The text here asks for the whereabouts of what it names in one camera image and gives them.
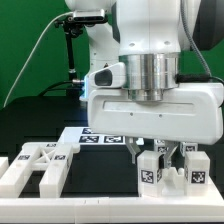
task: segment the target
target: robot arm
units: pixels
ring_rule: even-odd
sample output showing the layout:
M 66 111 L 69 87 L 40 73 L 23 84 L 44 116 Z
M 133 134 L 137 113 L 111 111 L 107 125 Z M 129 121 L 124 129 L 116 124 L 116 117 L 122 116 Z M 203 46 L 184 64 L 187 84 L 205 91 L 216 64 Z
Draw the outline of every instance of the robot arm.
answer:
M 80 3 L 83 10 L 112 5 L 112 1 L 89 5 L 85 1 L 67 2 L 72 9 Z M 188 0 L 186 4 L 193 33 L 200 0 Z M 90 74 L 90 82 L 96 88 L 90 93 L 88 104 L 90 127 L 96 133 L 214 144 L 223 133 L 223 86 L 177 84 L 175 80 L 179 53 L 185 48 L 180 45 L 180 1 L 117 0 L 116 10 L 121 37 L 118 74 L 122 80 L 126 77 L 126 84 L 97 85 L 103 72 L 112 73 L 110 66 Z M 202 129 L 204 121 L 208 128 Z

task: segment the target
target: green backdrop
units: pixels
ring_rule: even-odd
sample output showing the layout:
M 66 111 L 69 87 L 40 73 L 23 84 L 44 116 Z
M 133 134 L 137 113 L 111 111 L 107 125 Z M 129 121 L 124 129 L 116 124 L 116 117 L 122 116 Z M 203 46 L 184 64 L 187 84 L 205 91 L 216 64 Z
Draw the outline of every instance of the green backdrop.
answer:
M 64 0 L 0 0 L 0 108 L 43 29 L 53 18 L 67 11 Z M 86 35 L 74 40 L 74 53 L 76 69 L 81 77 L 89 69 Z M 203 54 L 213 75 L 224 78 L 224 41 Z M 193 52 L 182 52 L 181 71 L 203 72 Z M 67 80 L 67 73 L 64 32 L 62 28 L 52 26 L 10 101 L 17 97 L 35 96 L 49 85 Z

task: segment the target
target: cable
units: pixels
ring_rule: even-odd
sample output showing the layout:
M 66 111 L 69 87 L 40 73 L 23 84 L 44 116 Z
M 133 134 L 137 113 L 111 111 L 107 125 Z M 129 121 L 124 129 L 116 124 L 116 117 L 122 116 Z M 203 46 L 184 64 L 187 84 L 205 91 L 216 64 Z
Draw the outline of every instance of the cable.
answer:
M 219 77 L 214 77 L 214 76 L 210 77 L 210 79 L 211 79 L 211 80 L 215 80 L 215 81 L 217 81 L 217 82 L 220 82 L 220 83 L 222 83 L 223 86 L 224 86 L 224 80 L 223 80 L 223 79 L 221 79 L 221 78 L 219 78 Z
M 64 85 L 64 84 L 72 84 L 72 81 L 62 81 L 62 82 L 57 82 L 57 83 L 55 83 L 53 85 L 50 85 L 44 91 L 42 91 L 40 94 L 38 94 L 38 96 L 44 96 L 44 94 L 46 92 L 48 92 L 49 90 L 53 89 L 54 87 L 61 86 L 61 85 Z
M 187 24 L 187 18 L 186 18 L 186 12 L 185 12 L 185 4 L 184 4 L 185 0 L 181 0 L 181 18 L 182 18 L 182 22 L 183 22 L 183 27 L 184 27 L 184 31 L 185 34 L 190 42 L 191 48 L 193 49 L 193 51 L 195 52 L 197 58 L 199 59 L 199 61 L 201 62 L 206 74 L 208 74 L 209 76 L 212 76 L 211 70 L 206 62 L 206 60 L 204 59 L 203 55 L 201 54 L 201 52 L 199 51 L 197 45 L 195 44 L 193 38 L 191 37 L 189 28 L 188 28 L 188 24 Z
M 24 70 L 26 69 L 26 67 L 27 67 L 28 63 L 30 62 L 31 58 L 33 57 L 33 54 L 34 54 L 34 52 L 36 51 L 36 49 L 37 49 L 39 43 L 41 42 L 43 36 L 44 36 L 45 33 L 48 31 L 48 29 L 50 28 L 50 26 L 55 22 L 55 20 L 60 19 L 61 17 L 64 17 L 64 16 L 69 16 L 69 15 L 71 15 L 71 12 L 67 12 L 67 13 L 61 14 L 61 15 L 55 17 L 55 18 L 54 18 L 54 19 L 53 19 L 53 20 L 46 26 L 46 28 L 44 29 L 44 31 L 41 33 L 39 39 L 37 40 L 36 44 L 34 45 L 33 50 L 31 51 L 31 53 L 30 53 L 29 57 L 27 58 L 27 60 L 26 60 L 26 62 L 25 62 L 25 64 L 24 64 L 24 66 L 22 67 L 21 71 L 19 72 L 19 74 L 18 74 L 18 76 L 17 76 L 15 82 L 13 83 L 11 89 L 9 90 L 9 93 L 8 93 L 6 99 L 5 99 L 5 102 L 4 102 L 3 107 L 6 107 L 6 105 L 7 105 L 7 103 L 8 103 L 8 100 L 9 100 L 9 98 L 10 98 L 10 96 L 11 96 L 13 90 L 15 89 L 15 87 L 16 87 L 16 85 L 17 85 L 19 79 L 21 78 L 21 76 L 22 76 Z
M 44 96 L 47 92 L 52 92 L 52 91 L 62 91 L 62 90 L 77 90 L 80 91 L 81 88 L 57 88 L 57 89 L 48 89 L 41 96 Z

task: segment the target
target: white block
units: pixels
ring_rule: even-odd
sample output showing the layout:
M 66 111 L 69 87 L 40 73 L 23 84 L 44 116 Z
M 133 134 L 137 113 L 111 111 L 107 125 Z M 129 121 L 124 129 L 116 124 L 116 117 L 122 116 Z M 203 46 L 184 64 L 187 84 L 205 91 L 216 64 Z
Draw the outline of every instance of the white block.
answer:
M 3 176 L 3 174 L 6 172 L 8 168 L 9 168 L 8 157 L 0 157 L 0 178 Z
M 205 152 L 186 152 L 185 195 L 201 196 L 207 193 L 209 169 L 210 159 Z
M 39 185 L 41 198 L 60 197 L 72 163 L 73 153 L 79 150 L 79 145 L 74 148 L 72 144 L 58 144 Z
M 22 151 L 0 179 L 0 197 L 19 197 L 32 174 L 32 162 L 39 156 L 39 146 L 32 144 L 23 145 Z
M 186 152 L 197 152 L 197 151 L 198 151 L 198 143 L 193 143 L 193 142 L 180 143 L 180 152 L 182 156 L 185 156 Z
M 154 139 L 154 151 L 166 154 L 169 147 L 166 145 L 164 140 Z
M 162 170 L 159 169 L 161 153 L 144 151 L 138 157 L 138 193 L 140 196 L 159 197 L 164 183 Z

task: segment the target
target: metal cylinder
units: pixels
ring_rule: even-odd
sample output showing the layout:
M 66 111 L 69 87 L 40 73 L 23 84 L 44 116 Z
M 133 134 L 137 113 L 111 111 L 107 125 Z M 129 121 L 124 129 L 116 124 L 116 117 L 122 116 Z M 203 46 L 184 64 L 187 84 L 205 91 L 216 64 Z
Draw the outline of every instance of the metal cylinder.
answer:
M 159 101 L 163 90 L 175 88 L 175 75 L 179 71 L 179 54 L 144 54 L 120 56 L 126 65 L 129 99 L 133 101 Z

